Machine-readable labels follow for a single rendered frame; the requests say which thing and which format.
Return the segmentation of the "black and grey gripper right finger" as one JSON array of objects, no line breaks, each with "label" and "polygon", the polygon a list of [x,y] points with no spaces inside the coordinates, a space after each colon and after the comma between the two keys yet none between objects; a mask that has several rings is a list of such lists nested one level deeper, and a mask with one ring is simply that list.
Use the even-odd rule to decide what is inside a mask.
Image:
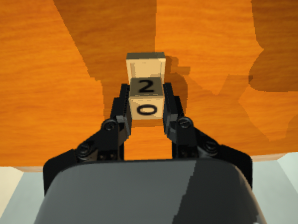
[{"label": "black and grey gripper right finger", "polygon": [[184,116],[180,97],[174,96],[171,82],[163,84],[163,89],[164,134],[172,141],[172,159],[205,157],[227,161],[239,168],[252,189],[251,157],[234,148],[218,144],[216,140],[194,127],[193,121]]}]

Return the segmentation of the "beige calendar cube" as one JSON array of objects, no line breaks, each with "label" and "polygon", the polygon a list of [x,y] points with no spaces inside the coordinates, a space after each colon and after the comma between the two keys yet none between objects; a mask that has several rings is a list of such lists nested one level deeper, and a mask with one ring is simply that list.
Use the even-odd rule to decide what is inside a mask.
[{"label": "beige calendar cube", "polygon": [[164,100],[161,77],[131,78],[129,104],[133,120],[162,119]]}]

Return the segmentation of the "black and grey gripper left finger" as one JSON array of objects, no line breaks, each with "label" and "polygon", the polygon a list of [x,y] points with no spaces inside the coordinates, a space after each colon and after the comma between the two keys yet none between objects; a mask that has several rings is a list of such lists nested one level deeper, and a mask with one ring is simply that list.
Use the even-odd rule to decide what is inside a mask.
[{"label": "black and grey gripper left finger", "polygon": [[[71,149],[47,160],[43,166],[44,197],[56,175],[70,165],[87,161],[125,160],[124,142],[131,136],[130,85],[122,84],[113,100],[110,118],[99,131]],[[118,101],[119,100],[119,101]]]}]

